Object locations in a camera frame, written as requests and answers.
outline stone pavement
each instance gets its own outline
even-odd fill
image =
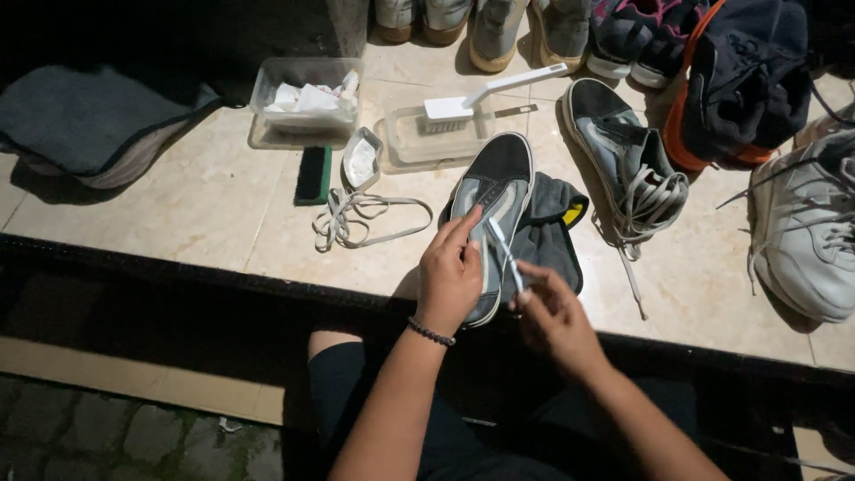
[[[280,431],[0,375],[0,481],[280,481]]]

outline paving stone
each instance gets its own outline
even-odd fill
[[[25,446],[20,442],[0,445],[0,479],[14,470],[15,481],[37,481],[38,468],[44,459],[43,448]]]
[[[83,460],[52,458],[44,467],[44,481],[98,481],[98,468]]]
[[[6,434],[41,443],[56,435],[66,417],[74,392],[43,384],[26,383],[6,420]]]
[[[0,377],[0,422],[3,422],[3,415],[12,406],[15,391],[20,385],[21,380],[14,377]]]
[[[159,407],[142,406],[133,416],[125,437],[125,452],[135,460],[156,465],[178,446],[181,419]]]
[[[161,479],[144,474],[136,468],[123,466],[111,471],[107,475],[107,481],[161,481]]]
[[[119,445],[129,401],[84,393],[74,409],[62,446],[79,451],[112,451]]]
[[[251,481],[282,481],[282,443],[278,430],[265,430],[250,447],[246,474]]]
[[[233,459],[238,455],[236,451],[246,429],[226,433],[218,423],[216,418],[197,419],[184,440],[184,459],[179,469],[194,480],[229,479]]]

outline hand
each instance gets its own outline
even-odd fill
[[[536,283],[518,293],[511,310],[521,309],[523,341],[556,360],[563,374],[582,382],[613,368],[588,322],[579,298],[558,273],[548,267],[517,261],[524,276]]]
[[[416,321],[433,332],[454,336],[481,295],[481,246],[467,242],[481,219],[481,205],[445,223],[419,263],[422,286]]]

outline right hand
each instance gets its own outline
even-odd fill
[[[517,293],[510,308],[522,311],[522,339],[546,351],[564,372],[582,382],[612,371],[579,298],[551,268],[517,261],[520,272],[536,282]]]

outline left hand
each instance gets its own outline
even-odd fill
[[[481,205],[476,205],[465,216],[445,223],[419,263],[422,285],[416,321],[441,336],[454,336],[481,295],[481,245],[477,240],[467,242],[480,219]]]

